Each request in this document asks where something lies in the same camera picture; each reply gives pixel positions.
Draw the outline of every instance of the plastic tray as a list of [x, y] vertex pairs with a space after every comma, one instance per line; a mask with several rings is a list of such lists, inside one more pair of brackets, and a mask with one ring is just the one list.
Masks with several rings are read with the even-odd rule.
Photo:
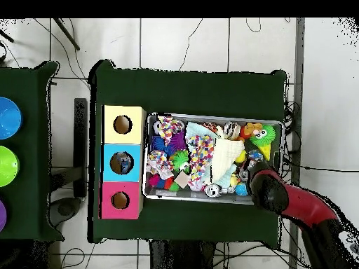
[[[254, 120], [254, 119], [244, 119], [244, 118], [222, 118], [215, 116], [193, 116], [186, 114], [176, 114], [176, 113], [167, 113], [171, 115], [174, 119], [181, 120], [185, 125], [188, 122], [193, 123], [204, 123], [204, 122], [214, 122], [218, 125], [224, 126], [228, 121], [236, 122], [240, 126], [245, 125], [246, 123], [261, 123], [272, 125], [276, 131], [276, 138], [271, 143], [271, 158], [269, 164], [274, 166], [279, 172], [282, 167], [282, 154], [283, 154], [283, 143], [284, 143], [284, 125], [281, 122], [274, 120]], [[252, 199], [250, 196], [239, 196], [236, 194], [225, 194], [218, 198], [209, 198], [203, 191], [195, 192], [191, 191], [189, 187], [185, 189], [180, 189], [179, 191], [169, 191], [159, 188], [152, 188], [149, 185], [149, 178], [151, 173], [146, 172], [146, 164], [149, 149], [151, 148], [152, 136], [154, 136], [153, 125], [157, 121], [157, 113], [151, 113], [147, 116], [146, 130], [147, 131], [147, 146], [144, 152], [144, 173], [142, 179], [142, 192], [144, 196], [150, 199], [170, 199], [170, 200], [186, 200], [186, 201], [201, 201], [201, 202], [215, 202], [215, 203], [233, 203], [233, 204], [246, 204], [251, 205]], [[252, 144], [250, 140], [245, 141], [245, 150], [251, 151], [257, 149], [257, 147]]]

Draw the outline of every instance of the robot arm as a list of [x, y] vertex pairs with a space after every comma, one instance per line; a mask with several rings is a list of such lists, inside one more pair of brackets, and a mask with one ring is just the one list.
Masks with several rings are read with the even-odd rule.
[[358, 269], [359, 244], [327, 198], [286, 184], [265, 162], [248, 160], [247, 190], [258, 207], [297, 224], [313, 269]]

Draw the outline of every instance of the green table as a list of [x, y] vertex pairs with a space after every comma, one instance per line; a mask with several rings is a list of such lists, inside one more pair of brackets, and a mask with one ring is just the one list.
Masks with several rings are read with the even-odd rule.
[[98, 219], [101, 105], [147, 112], [283, 121], [286, 74], [199, 73], [115, 69], [109, 60], [90, 71], [90, 197], [88, 239], [152, 238], [213, 242], [262, 241], [277, 247], [278, 217], [252, 205], [145, 199], [138, 220]]
[[13, 100], [22, 112], [19, 131], [0, 145], [12, 150], [20, 170], [13, 182], [0, 188], [8, 220], [0, 240], [62, 240], [48, 222], [50, 166], [48, 145], [48, 91], [57, 62], [35, 69], [0, 68], [0, 96]]

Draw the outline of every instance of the blue box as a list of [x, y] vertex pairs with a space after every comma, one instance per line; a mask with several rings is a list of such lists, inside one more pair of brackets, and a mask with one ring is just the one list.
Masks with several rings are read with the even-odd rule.
[[[127, 174], [115, 173], [111, 166], [111, 158], [116, 153], [126, 152], [133, 159], [133, 168]], [[141, 176], [141, 145], [139, 144], [104, 144], [104, 174], [103, 181], [140, 181]]]

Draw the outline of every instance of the shape sorter box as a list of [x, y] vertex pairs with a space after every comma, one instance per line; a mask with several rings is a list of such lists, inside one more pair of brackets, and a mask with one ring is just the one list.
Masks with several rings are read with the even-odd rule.
[[[127, 174], [117, 174], [111, 168], [111, 159], [117, 153], [126, 153], [131, 157], [132, 169]], [[133, 181], [142, 180], [142, 145], [138, 144], [104, 144], [103, 181]]]
[[[140, 182], [106, 181], [102, 184], [100, 219], [138, 219], [143, 206]], [[127, 197], [125, 208], [116, 208], [114, 196]]]
[[[146, 111], [140, 106], [104, 105], [104, 142], [105, 144], [142, 144]], [[129, 130], [121, 134], [116, 131], [117, 120], [127, 118]]]

